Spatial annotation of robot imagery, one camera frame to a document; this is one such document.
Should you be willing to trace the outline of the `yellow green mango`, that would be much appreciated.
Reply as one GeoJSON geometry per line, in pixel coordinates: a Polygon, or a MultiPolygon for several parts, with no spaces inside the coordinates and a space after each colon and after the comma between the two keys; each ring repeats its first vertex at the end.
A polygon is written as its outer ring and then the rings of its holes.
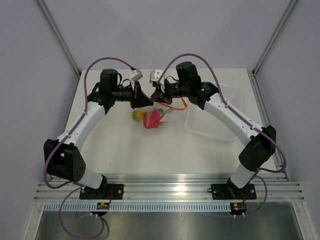
{"type": "Polygon", "coordinates": [[[136,122],[143,122],[147,112],[146,111],[133,111],[131,117],[136,122]]]}

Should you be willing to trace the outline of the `clear zip bag orange zipper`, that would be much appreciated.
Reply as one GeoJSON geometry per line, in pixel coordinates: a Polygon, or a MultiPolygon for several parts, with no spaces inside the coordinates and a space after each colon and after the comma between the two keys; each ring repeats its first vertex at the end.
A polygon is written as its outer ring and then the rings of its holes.
{"type": "Polygon", "coordinates": [[[187,109],[187,102],[182,97],[180,99],[183,107],[174,107],[166,103],[156,102],[153,106],[134,109],[131,113],[131,118],[148,130],[162,128],[168,123],[177,122],[180,118],[179,113],[187,109]]]}

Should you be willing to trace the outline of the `pink dragon fruit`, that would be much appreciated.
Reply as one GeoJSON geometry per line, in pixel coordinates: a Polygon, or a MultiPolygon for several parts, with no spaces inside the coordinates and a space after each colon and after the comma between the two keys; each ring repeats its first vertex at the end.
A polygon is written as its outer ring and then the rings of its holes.
{"type": "Polygon", "coordinates": [[[171,117],[172,109],[153,108],[146,112],[143,120],[143,126],[146,129],[157,129],[164,126],[171,117]]]}

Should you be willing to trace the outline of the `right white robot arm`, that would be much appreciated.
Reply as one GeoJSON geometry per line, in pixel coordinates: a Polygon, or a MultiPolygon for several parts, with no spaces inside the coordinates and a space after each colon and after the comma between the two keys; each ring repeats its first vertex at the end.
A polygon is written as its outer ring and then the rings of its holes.
{"type": "Polygon", "coordinates": [[[244,145],[239,154],[239,165],[227,180],[226,190],[230,197],[239,198],[259,168],[275,153],[276,135],[274,127],[255,123],[225,100],[217,84],[202,81],[196,66],[182,62],[176,66],[178,79],[170,83],[164,79],[163,70],[152,70],[149,82],[155,88],[152,102],[171,104],[174,98],[186,97],[193,105],[215,116],[226,125],[244,145]]]}

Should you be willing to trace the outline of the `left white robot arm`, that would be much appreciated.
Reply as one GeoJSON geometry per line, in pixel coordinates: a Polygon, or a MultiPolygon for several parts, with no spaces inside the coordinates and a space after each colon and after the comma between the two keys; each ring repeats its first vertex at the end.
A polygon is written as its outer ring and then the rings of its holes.
{"type": "Polygon", "coordinates": [[[94,127],[116,102],[128,102],[132,109],[153,105],[142,91],[139,82],[142,77],[142,72],[133,68],[129,72],[129,85],[123,86],[122,76],[117,70],[101,71],[99,82],[85,97],[84,109],[80,115],[60,136],[44,143],[45,181],[48,175],[65,179],[68,184],[90,188],[90,193],[97,199],[103,199],[108,194],[105,176],[87,167],[81,149],[94,127]]]}

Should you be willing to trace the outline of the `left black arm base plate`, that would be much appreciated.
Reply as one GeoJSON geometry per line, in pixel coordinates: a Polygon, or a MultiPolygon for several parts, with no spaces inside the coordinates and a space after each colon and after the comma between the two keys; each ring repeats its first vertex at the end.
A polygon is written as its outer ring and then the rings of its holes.
{"type": "Polygon", "coordinates": [[[80,191],[80,200],[122,200],[124,185],[104,182],[99,188],[85,187],[80,191]]]}

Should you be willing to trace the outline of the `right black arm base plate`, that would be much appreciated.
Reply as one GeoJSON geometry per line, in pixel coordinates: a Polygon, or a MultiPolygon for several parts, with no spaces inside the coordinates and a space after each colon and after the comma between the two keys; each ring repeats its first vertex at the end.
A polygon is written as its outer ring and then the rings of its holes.
{"type": "Polygon", "coordinates": [[[208,189],[213,200],[256,200],[255,185],[248,183],[243,188],[236,188],[227,183],[214,183],[208,189]]]}

